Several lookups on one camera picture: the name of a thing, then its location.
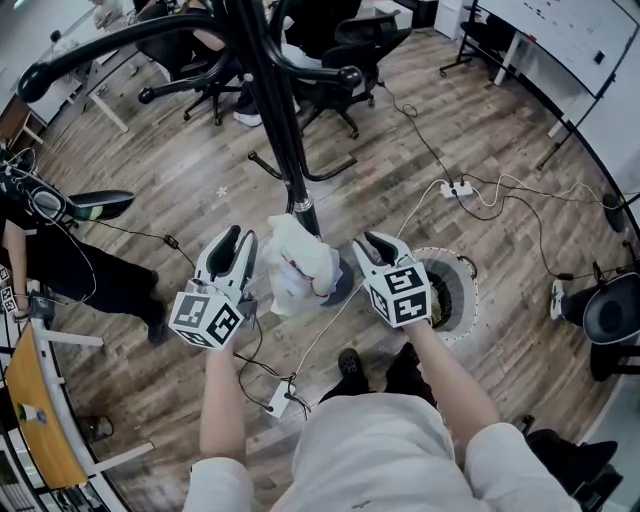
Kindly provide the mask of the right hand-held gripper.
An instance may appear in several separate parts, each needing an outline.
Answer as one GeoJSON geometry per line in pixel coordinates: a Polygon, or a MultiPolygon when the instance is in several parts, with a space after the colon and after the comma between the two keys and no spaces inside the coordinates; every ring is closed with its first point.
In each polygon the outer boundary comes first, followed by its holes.
{"type": "Polygon", "coordinates": [[[392,328],[430,320],[431,285],[423,263],[397,237],[376,231],[366,231],[364,237],[379,259],[357,239],[352,249],[374,310],[392,328]]]}

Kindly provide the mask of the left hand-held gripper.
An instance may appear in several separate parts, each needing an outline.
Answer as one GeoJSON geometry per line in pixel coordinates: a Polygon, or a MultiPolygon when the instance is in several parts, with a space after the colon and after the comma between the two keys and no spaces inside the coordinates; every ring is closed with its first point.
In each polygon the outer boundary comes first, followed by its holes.
{"type": "Polygon", "coordinates": [[[253,276],[257,251],[252,230],[242,234],[232,225],[217,235],[198,257],[196,278],[176,295],[169,328],[188,344],[228,350],[241,326],[255,321],[257,301],[244,290],[253,276]]]}

